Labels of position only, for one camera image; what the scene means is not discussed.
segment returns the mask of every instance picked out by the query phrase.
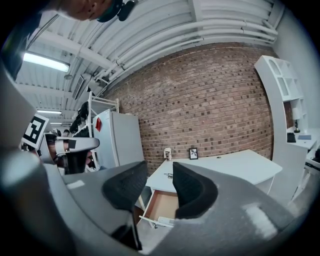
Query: desk drawer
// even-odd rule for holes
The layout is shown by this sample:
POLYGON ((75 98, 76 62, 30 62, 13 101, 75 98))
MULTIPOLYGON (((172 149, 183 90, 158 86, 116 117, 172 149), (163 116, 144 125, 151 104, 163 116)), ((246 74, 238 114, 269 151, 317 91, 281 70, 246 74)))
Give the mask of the desk drawer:
POLYGON ((177 193, 154 190, 145 212, 140 218, 154 225, 172 227, 173 223, 168 219, 175 219, 178 208, 177 193))

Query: white refrigerator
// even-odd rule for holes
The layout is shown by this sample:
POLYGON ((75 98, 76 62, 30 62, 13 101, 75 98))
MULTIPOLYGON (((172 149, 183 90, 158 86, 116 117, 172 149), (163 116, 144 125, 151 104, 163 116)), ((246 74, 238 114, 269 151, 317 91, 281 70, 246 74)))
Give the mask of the white refrigerator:
POLYGON ((94 117, 92 129, 93 136, 100 140, 96 154, 102 168, 110 169, 144 160, 137 116, 108 109, 94 117), (98 118, 101 121, 100 131, 96 128, 98 118))

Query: black rubber pad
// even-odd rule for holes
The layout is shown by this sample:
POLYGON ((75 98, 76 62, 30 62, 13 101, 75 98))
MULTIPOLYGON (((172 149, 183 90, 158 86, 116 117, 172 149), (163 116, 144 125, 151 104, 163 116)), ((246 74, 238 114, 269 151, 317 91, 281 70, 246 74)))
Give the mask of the black rubber pad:
POLYGON ((147 182, 147 163, 136 166, 108 179, 102 186, 104 197, 116 209, 133 212, 133 207, 147 182))
POLYGON ((198 218, 218 197, 218 188, 211 179, 178 162, 173 162, 173 185, 179 202, 179 209, 175 211, 177 219, 198 218))

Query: fluorescent light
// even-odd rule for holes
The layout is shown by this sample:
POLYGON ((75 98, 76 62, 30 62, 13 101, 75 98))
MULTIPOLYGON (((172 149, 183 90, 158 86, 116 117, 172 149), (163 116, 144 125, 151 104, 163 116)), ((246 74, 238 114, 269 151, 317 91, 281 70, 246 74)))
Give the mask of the fluorescent light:
POLYGON ((23 56, 23 60, 25 62, 31 62, 35 64, 39 64, 42 66, 46 66, 52 69, 60 70, 63 72, 68 72, 69 70, 69 65, 63 62, 59 62, 50 58, 42 57, 39 55, 35 55, 32 53, 26 52, 23 56))
POLYGON ((48 113, 48 114, 61 114, 61 111, 52 111, 52 110, 37 110, 39 113, 48 113))

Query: lamp shade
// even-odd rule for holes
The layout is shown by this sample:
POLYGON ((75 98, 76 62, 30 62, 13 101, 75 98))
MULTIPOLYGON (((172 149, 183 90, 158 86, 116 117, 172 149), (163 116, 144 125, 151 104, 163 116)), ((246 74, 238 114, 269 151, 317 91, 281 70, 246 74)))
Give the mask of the lamp shade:
POLYGON ((297 107, 292 108, 292 118, 293 120, 298 120, 301 118, 300 111, 297 107))

